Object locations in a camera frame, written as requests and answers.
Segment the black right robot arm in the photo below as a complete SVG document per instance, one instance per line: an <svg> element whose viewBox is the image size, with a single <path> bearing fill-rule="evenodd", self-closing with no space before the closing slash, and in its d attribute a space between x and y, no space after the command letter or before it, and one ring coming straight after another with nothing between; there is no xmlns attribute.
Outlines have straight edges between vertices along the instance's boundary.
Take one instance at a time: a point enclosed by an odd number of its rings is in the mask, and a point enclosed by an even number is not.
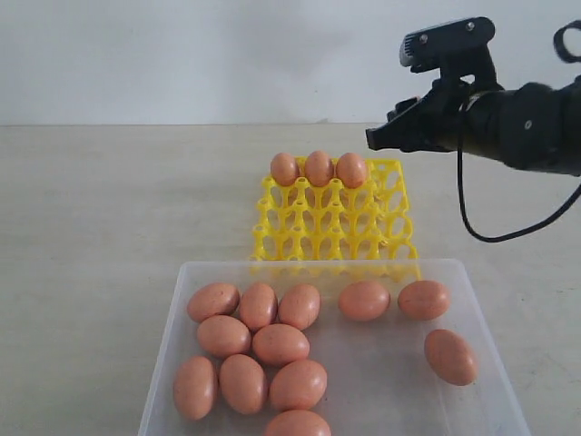
<svg viewBox="0 0 581 436"><path fill-rule="evenodd" d="M520 171L578 176L580 83L503 90L437 80L425 96L397 103L366 136L373 151L461 151Z"/></svg>

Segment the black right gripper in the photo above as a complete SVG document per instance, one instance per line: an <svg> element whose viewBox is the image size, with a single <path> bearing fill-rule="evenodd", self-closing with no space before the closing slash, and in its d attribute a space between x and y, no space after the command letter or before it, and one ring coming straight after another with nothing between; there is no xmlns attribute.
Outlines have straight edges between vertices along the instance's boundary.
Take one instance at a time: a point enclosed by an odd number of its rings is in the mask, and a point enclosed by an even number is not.
<svg viewBox="0 0 581 436"><path fill-rule="evenodd" d="M388 122L365 131L370 150L448 153L456 149L461 112L478 97L503 87L497 83L436 79L416 103L405 100L388 112Z"/></svg>

